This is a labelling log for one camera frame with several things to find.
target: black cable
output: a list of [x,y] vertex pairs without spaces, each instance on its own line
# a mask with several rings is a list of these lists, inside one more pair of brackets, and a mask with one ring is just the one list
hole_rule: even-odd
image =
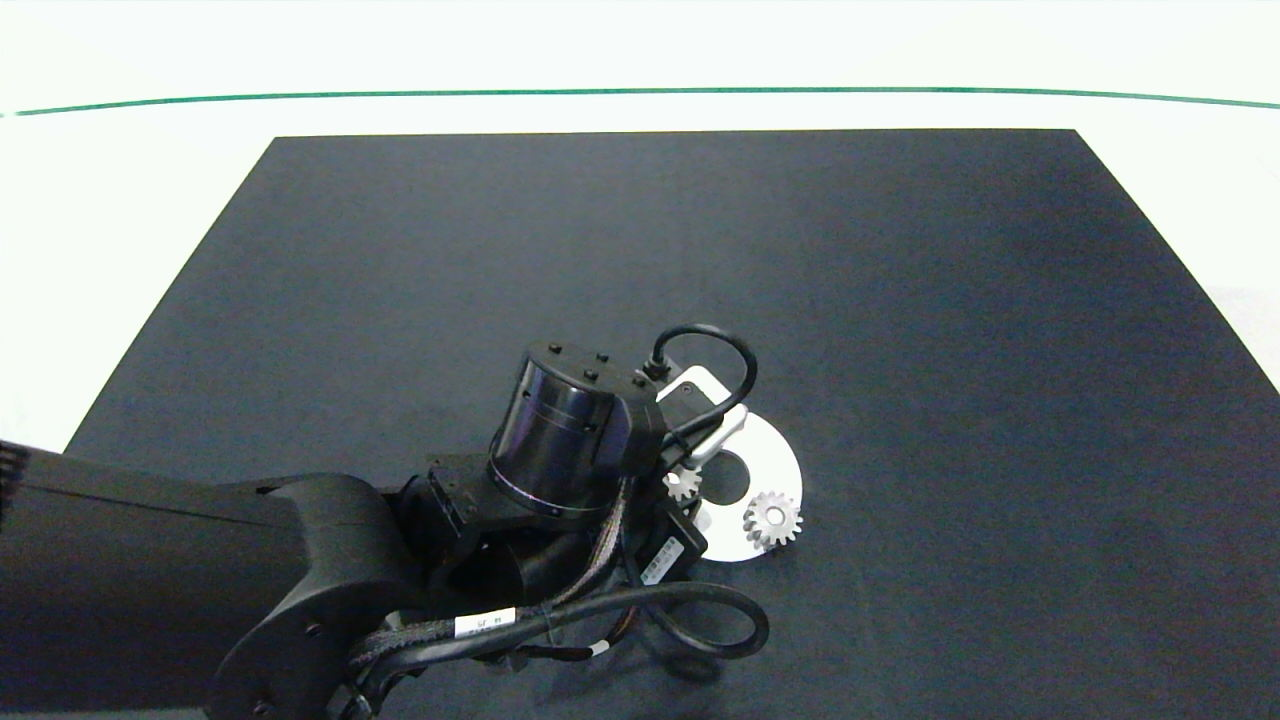
[[751,388],[755,387],[755,352],[753,352],[750,346],[746,345],[746,341],[728,331],[704,323],[676,325],[673,328],[667,328],[658,336],[658,340],[653,343],[653,354],[648,360],[645,360],[644,364],[644,373],[649,375],[650,379],[659,380],[671,374],[671,364],[667,363],[663,350],[667,347],[667,342],[672,338],[686,334],[713,337],[731,345],[733,350],[742,356],[742,364],[746,365],[746,372],[742,375],[742,382],[739,383],[732,392],[730,392],[727,398],[717,404],[716,407],[712,407],[710,410],[672,428],[667,439],[663,441],[664,448],[681,443],[681,441],[686,439],[690,434],[721,421],[724,418],[724,414],[732,410],[739,402],[742,402],[748,393],[751,392]]
[[[632,587],[641,587],[644,584],[644,582],[640,579],[640,569],[636,566],[635,557],[632,557],[631,553],[627,551],[626,542],[623,542],[622,547],[622,568],[627,574],[627,582],[631,583]],[[668,614],[659,606],[645,605],[644,611],[645,615],[648,615],[650,620],[657,623],[659,628],[662,628],[668,635],[672,637],[672,639],[695,652],[710,657],[718,657],[721,660],[733,660],[737,657],[742,657],[742,655],[739,655],[740,643],[722,643],[704,638],[698,633],[694,633],[692,630],[681,625],[678,620],[672,618],[671,614]],[[765,626],[768,626],[767,618],[765,618]]]
[[[622,642],[622,638],[631,632],[631,628],[635,626],[636,610],[636,607],[628,607],[626,612],[618,615],[613,626],[604,634],[603,642],[605,648],[618,644]],[[524,655],[525,657],[544,657],[548,660],[559,660],[562,662],[581,662],[595,657],[603,651],[598,652],[595,647],[548,647],[540,644],[524,644],[516,648],[516,652]]]
[[390,684],[401,675],[424,670],[438,662],[507,650],[543,634],[548,628],[558,628],[602,612],[648,606],[654,602],[713,602],[727,605],[746,615],[753,624],[751,634],[735,643],[716,643],[719,648],[718,657],[746,657],[764,647],[769,638],[769,618],[764,614],[764,609],[741,592],[712,583],[663,583],[596,594],[483,633],[442,639],[387,653],[370,665],[364,679],[358,683],[360,692],[378,711],[390,689]]

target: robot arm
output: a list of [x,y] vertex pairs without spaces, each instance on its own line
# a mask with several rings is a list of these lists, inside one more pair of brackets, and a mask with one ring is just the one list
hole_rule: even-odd
[[[739,350],[737,388],[671,366],[664,346],[690,333]],[[709,325],[667,331],[641,369],[534,343],[488,452],[435,456],[385,493],[344,475],[198,486],[5,446],[0,570],[17,582],[4,583],[0,626],[19,642],[0,643],[0,673],[36,680],[0,710],[129,707],[113,693],[137,698],[138,679],[177,657],[175,639],[188,647],[160,665],[177,670],[160,674],[156,705],[204,703],[212,720],[372,717],[398,680],[438,662],[590,659],[623,639],[637,609],[695,651],[751,655],[768,638],[759,605],[672,578],[708,552],[704,532],[737,524],[713,555],[753,556],[797,529],[797,469],[795,497],[776,501],[790,525],[773,534],[758,502],[769,493],[718,507],[737,520],[714,527],[698,493],[698,466],[753,425],[741,401],[755,374],[746,343]],[[602,589],[617,571],[623,585]],[[689,601],[731,606],[754,629],[701,638],[659,605]],[[52,632],[84,602],[128,646],[123,660],[104,664],[84,638]],[[549,628],[608,612],[618,619],[599,642],[538,644]],[[40,687],[58,674],[96,682],[78,705],[54,707],[65,696]]]

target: sticker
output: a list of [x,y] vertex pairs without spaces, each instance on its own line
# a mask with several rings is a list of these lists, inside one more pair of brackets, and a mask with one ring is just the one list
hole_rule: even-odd
[[474,635],[476,633],[509,625],[515,621],[515,607],[503,607],[502,610],[481,612],[479,615],[458,615],[453,619],[453,637],[462,638],[466,635]]
[[640,573],[640,582],[652,585],[667,577],[667,570],[671,570],[671,566],[676,564],[676,559],[682,552],[685,552],[685,546],[680,544],[678,539],[675,537],[667,538],[667,542],[662,543],[662,547],[658,548],[658,555],[654,555],[649,566],[644,569],[644,573]]

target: gear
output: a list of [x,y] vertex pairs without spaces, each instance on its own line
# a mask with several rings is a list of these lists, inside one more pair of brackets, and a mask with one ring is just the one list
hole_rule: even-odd
[[742,529],[746,539],[760,550],[773,550],[795,542],[800,528],[800,507],[790,497],[778,492],[762,492],[746,506]]
[[667,495],[677,502],[682,502],[694,497],[699,486],[703,484],[703,475],[698,470],[681,466],[676,468],[673,473],[667,473],[663,484],[667,486]]

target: black mat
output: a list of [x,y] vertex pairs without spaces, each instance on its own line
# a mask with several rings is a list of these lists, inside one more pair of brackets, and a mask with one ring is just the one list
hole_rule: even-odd
[[805,473],[801,542],[701,573],[768,648],[389,717],[1280,716],[1280,398],[1071,132],[282,138],[69,452],[394,483],[485,447],[529,341],[684,320],[753,341]]

